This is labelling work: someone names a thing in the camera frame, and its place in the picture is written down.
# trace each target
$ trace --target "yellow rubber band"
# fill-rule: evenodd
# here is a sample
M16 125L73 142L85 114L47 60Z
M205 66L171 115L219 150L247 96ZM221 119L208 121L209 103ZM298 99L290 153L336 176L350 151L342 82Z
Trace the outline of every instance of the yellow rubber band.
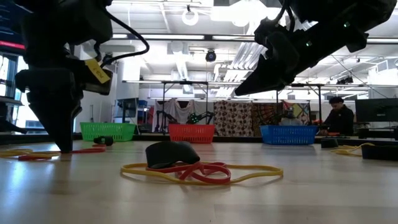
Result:
M180 180L175 177L171 177L167 174L161 173L161 172L156 172L156 171L148 171L148 170L138 170L136 168L138 167L147 167L148 165L146 163L138 163L138 164L128 164L122 166L120 168L121 172L128 173L128 174L136 174L136 175L145 175L145 176L153 176L153 177L160 177L166 180L169 180L173 183L176 184L190 184L190 185L214 185L214 184L209 184L201 181L192 181L192 180ZM283 177L284 171L280 168L277 167L272 167L272 166L262 166L262 165L229 165L227 164L227 168L230 169L249 169L249 170L267 170L270 172L256 172L253 174L248 174L244 175L242 177L239 177L237 179L233 179L227 184L237 184L239 182L242 182L244 180L248 180L251 178L255 177L273 177L273 176L281 176Z
M10 149L7 151L0 151L0 158L14 157L14 156L31 156L39 158L51 158L53 156L60 156L61 153L53 151L34 152L31 149Z
M374 146L374 144L364 143L360 146L340 146L338 149L331 150L330 152L344 156L362 157L362 154L353 153L354 151L361 149L362 146Z

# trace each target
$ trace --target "red rubber band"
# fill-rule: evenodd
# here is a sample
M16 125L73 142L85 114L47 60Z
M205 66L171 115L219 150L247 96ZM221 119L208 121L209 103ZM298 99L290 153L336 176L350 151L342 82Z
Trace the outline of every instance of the red rubber band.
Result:
M35 156L18 156L18 161L35 161L35 160L49 160L47 157L35 157Z
M70 153L83 154L83 153L98 153L98 152L104 152L104 151L105 151L104 147L94 147L94 148L88 148L88 149L80 149L80 150L72 151Z
M161 172L165 174L174 172L177 175L179 175L178 178L180 180L185 180L187 177L193 177L196 180L200 180L202 182L206 182L209 184L227 184L228 182L231 181L231 171L229 171L229 169L226 168L226 164L222 162L214 162L210 164L202 164L201 162L196 162L192 165L182 165L182 166L177 165L175 167L165 168L165 169L151 169L147 167L147 170ZM203 175L210 175L215 172L222 172L226 174L226 177L221 179L209 178L197 174L195 172L196 170L200 170Z

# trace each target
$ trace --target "plastic basket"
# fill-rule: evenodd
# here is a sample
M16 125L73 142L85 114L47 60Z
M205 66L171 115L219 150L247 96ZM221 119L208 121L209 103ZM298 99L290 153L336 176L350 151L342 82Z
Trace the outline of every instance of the plastic basket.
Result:
M261 126L262 141L273 145L309 145L315 141L316 126Z
M214 130L214 124L169 124L171 141L209 144L213 142Z
M84 141L92 141L99 136L112 136L113 141L131 141L136 130L135 124L126 123L80 123Z

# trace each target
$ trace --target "red light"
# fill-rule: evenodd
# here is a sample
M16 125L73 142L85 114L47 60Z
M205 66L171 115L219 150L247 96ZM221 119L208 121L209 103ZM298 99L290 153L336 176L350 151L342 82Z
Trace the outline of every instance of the red light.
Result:
M23 46L22 44L15 44L15 43L1 41L1 40L0 40L0 46L13 47L13 48L25 50L25 46Z

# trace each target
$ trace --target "blue basket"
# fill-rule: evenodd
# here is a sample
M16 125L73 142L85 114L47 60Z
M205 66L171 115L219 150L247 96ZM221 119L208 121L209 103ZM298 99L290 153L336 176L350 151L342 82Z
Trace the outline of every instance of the blue basket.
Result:
M261 126L262 141L273 145L309 145L315 141L317 126Z

